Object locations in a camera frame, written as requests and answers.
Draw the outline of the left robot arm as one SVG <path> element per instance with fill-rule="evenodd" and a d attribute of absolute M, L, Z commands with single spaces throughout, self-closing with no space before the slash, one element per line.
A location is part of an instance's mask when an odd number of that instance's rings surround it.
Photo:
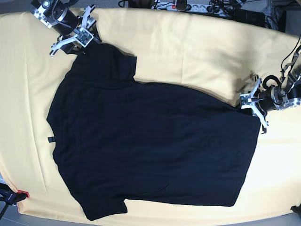
<path fill-rule="evenodd" d="M 301 40 L 289 56 L 291 62 L 281 65 L 281 76 L 269 75 L 261 79 L 259 75 L 252 76 L 253 87 L 240 95 L 240 109 L 250 109 L 252 116 L 258 117 L 262 132 L 267 132 L 269 126 L 266 116 L 270 111 L 282 111 L 301 105 Z"/>

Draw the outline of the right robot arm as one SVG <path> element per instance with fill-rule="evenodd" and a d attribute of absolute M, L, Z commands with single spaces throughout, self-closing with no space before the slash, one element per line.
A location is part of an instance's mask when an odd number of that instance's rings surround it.
<path fill-rule="evenodd" d="M 31 13 L 47 28 L 53 28 L 59 33 L 56 43 L 51 46 L 49 55 L 54 57 L 58 50 L 66 54 L 85 54 L 86 48 L 91 42 L 102 42 L 96 19 L 91 13 L 96 8 L 92 4 L 84 8 L 82 15 L 75 15 L 70 7 L 76 4 L 76 0 L 63 3 L 60 0 L 33 0 Z"/>

